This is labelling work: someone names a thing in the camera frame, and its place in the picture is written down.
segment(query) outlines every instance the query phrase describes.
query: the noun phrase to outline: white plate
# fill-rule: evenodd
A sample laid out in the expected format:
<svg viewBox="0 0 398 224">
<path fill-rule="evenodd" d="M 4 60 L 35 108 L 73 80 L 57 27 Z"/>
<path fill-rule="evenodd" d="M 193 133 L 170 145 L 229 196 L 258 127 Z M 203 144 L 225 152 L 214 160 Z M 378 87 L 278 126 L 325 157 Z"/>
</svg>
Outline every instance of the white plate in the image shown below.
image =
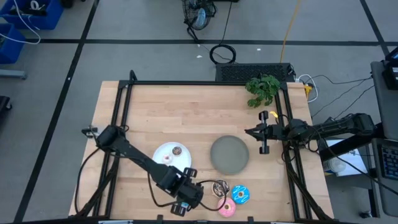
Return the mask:
<svg viewBox="0 0 398 224">
<path fill-rule="evenodd" d="M 180 147 L 182 150 L 179 156 L 175 156 L 172 152 L 173 148 L 176 146 Z M 184 172 L 184 169 L 186 167 L 191 168 L 192 164 L 191 154 L 183 144 L 178 142 L 167 142 L 156 149 L 152 159 L 159 164 L 163 164 L 163 157 L 166 154 L 172 156 L 172 161 L 171 163 L 168 164 L 168 166 L 175 166 L 181 172 Z"/>
</svg>

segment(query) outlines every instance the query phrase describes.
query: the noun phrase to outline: blue bin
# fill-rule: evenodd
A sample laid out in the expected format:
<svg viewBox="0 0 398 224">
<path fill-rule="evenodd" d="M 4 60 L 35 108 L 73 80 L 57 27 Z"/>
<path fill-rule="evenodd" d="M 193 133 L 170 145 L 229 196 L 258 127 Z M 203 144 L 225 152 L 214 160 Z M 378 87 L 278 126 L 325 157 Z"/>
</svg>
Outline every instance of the blue bin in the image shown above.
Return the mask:
<svg viewBox="0 0 398 224">
<path fill-rule="evenodd" d="M 0 33 L 14 40 L 25 41 L 25 37 L 15 28 L 13 24 L 0 24 Z M 4 39 L 4 42 L 0 47 L 0 63 L 17 62 L 23 46 L 24 43 Z"/>
<path fill-rule="evenodd" d="M 18 7 L 21 9 L 25 4 L 30 5 L 30 0 L 16 0 Z M 59 0 L 36 0 L 40 6 L 45 4 L 47 6 L 47 16 L 29 16 L 21 15 L 23 20 L 30 26 L 30 28 L 35 29 L 54 29 L 62 15 L 63 7 Z M 15 25 L 17 29 L 28 29 L 25 24 L 21 21 L 18 15 L 10 15 L 9 11 L 15 5 L 14 0 L 7 0 L 0 10 L 0 17 L 3 17 L 7 22 Z"/>
</svg>

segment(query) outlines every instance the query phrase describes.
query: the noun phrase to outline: gray bowl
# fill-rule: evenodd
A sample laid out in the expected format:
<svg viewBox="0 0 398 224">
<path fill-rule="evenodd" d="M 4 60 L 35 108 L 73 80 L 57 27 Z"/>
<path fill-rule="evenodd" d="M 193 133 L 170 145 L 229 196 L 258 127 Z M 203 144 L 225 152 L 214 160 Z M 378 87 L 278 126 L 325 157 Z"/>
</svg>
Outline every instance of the gray bowl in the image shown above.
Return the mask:
<svg viewBox="0 0 398 224">
<path fill-rule="evenodd" d="M 213 167 L 220 173 L 237 174 L 249 161 L 249 149 L 240 138 L 223 136 L 211 146 L 210 159 Z"/>
</svg>

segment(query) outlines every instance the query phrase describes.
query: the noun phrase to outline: wooden tabletop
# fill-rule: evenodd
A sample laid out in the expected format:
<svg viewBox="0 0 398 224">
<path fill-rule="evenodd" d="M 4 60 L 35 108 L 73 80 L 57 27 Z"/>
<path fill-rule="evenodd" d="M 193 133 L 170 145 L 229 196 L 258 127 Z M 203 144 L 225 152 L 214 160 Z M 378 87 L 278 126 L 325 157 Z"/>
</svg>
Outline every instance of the wooden tabletop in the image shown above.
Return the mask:
<svg viewBox="0 0 398 224">
<path fill-rule="evenodd" d="M 93 118 L 93 125 L 104 128 L 111 122 L 118 82 L 103 82 Z M 294 118 L 311 124 L 310 112 L 301 83 L 289 83 L 289 96 Z M 284 163 L 281 159 L 282 143 L 268 141 L 270 154 L 259 154 L 261 142 L 245 134 L 244 129 L 259 123 L 258 113 L 263 110 L 276 111 L 275 103 L 270 106 L 251 109 L 246 102 L 250 99 L 243 86 L 133 86 L 127 117 L 130 130 L 126 133 L 130 143 L 152 157 L 154 151 L 165 142 L 180 142 L 192 155 L 192 167 L 198 170 L 194 182 L 206 179 L 224 179 L 230 186 L 243 184 L 251 193 L 251 199 L 238 205 L 236 213 L 223 218 L 218 212 L 211 212 L 199 206 L 178 217 L 170 213 L 170 207 L 158 208 L 150 196 L 147 173 L 128 159 L 119 165 L 118 179 L 114 193 L 111 218 L 153 220 L 161 214 L 165 220 L 238 220 L 246 221 L 248 216 L 256 221 L 293 221 L 289 185 Z M 275 119 L 267 120 L 274 124 Z M 249 148 L 250 158 L 244 170 L 236 175 L 223 175 L 215 170 L 210 161 L 210 147 L 221 136 L 233 135 L 242 139 Z M 89 139 L 83 160 L 96 149 L 94 140 Z M 321 160 L 318 154 L 301 150 L 302 164 L 307 189 L 325 213 L 333 217 L 328 189 L 326 187 Z M 86 164 L 80 181 L 79 209 L 88 201 L 98 186 L 103 152 L 95 154 Z M 218 198 L 212 196 L 211 184 L 205 184 L 202 202 L 216 208 Z M 301 217 L 304 217 L 302 196 L 296 190 L 300 202 Z M 159 203 L 174 199 L 154 187 Z M 105 200 L 101 206 L 104 213 Z M 70 214 L 75 214 L 71 206 Z"/>
</svg>

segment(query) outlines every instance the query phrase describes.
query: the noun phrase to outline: artificial plant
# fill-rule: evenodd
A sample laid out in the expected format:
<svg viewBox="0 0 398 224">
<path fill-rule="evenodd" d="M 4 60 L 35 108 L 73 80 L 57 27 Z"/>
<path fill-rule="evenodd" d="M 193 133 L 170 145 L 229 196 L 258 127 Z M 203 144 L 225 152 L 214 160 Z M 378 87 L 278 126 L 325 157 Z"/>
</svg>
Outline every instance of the artificial plant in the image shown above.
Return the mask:
<svg viewBox="0 0 398 224">
<path fill-rule="evenodd" d="M 278 93 L 279 86 L 279 81 L 272 75 L 262 74 L 260 78 L 252 78 L 246 83 L 246 90 L 256 97 L 248 101 L 248 106 L 257 108 L 264 100 L 264 106 L 270 105 Z"/>
</svg>

